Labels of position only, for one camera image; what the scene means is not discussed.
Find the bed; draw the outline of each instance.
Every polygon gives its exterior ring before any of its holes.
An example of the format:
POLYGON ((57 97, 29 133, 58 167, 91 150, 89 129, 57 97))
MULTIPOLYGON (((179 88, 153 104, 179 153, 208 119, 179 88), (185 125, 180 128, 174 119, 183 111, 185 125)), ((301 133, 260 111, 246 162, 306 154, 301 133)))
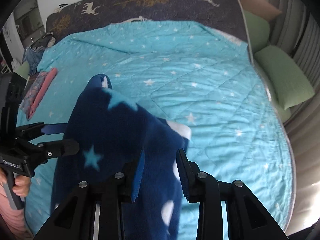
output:
MULTIPOLYGON (((17 125, 67 122, 88 80, 105 73, 115 90, 155 116, 188 125, 188 159, 218 180, 243 180, 286 229, 294 159, 251 64, 238 0, 83 0, 50 15, 47 30, 57 44, 38 71, 56 67, 58 75, 32 119, 20 111, 17 125)), ((26 221, 33 233, 49 216, 55 164, 39 166, 32 178, 26 221)), ((197 220, 198 205, 183 199, 178 238, 195 239, 197 220)))

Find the human hand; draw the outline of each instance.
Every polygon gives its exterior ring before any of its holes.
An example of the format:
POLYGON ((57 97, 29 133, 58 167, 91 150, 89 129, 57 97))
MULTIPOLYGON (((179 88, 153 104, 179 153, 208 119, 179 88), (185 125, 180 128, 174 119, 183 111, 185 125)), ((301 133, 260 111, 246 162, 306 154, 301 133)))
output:
MULTIPOLYGON (((0 184, 7 183, 6 175, 4 171, 0 168, 0 184)), ((13 186, 12 191, 19 197, 26 197, 29 194, 31 180, 28 177, 19 175, 14 180, 15 186, 13 186)))

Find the beige pillow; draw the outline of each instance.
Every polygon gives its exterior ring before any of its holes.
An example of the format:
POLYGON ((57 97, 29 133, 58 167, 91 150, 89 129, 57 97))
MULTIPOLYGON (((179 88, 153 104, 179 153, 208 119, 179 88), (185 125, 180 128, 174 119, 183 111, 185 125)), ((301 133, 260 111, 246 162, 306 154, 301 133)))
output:
POLYGON ((240 0, 240 2, 244 10, 260 16, 268 22, 282 14, 282 11, 265 0, 240 0))

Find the pink sleeve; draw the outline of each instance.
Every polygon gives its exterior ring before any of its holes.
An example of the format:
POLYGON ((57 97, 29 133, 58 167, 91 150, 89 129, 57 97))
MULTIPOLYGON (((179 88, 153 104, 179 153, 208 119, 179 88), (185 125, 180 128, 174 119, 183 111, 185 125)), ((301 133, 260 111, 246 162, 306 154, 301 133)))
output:
POLYGON ((50 72, 48 73, 48 75, 46 76, 42 87, 40 88, 35 101, 33 102, 31 108, 30 108, 30 113, 29 113, 29 118, 31 118, 33 116, 33 114, 35 113, 38 105, 40 104, 42 98, 44 97, 44 94, 46 93, 48 87, 51 84, 51 81, 54 79, 54 77, 56 76, 56 74, 58 73, 57 68, 53 68, 52 70, 50 70, 50 72))
POLYGON ((12 210, 9 200, 4 192, 3 187, 0 185, 0 214, 7 224, 10 231, 16 236, 17 239, 26 239, 30 237, 24 223, 24 211, 12 210))

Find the screw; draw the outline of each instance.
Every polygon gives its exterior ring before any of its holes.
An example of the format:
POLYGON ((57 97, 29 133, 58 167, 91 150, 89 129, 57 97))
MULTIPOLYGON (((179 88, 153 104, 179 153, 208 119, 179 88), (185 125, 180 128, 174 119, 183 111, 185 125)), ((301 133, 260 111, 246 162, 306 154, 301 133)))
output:
POLYGON ((116 174, 115 174, 115 178, 116 179, 122 179, 124 177, 124 174, 122 173, 122 172, 117 172, 116 174))
POLYGON ((237 187, 242 187, 243 186, 243 182, 241 181, 241 180, 235 180, 235 185, 237 186, 237 187))
POLYGON ((199 172, 198 177, 201 179, 205 179, 207 177, 207 174, 205 172, 199 172))
POLYGON ((79 183, 79 187, 86 187, 88 185, 88 183, 86 181, 81 181, 79 183))

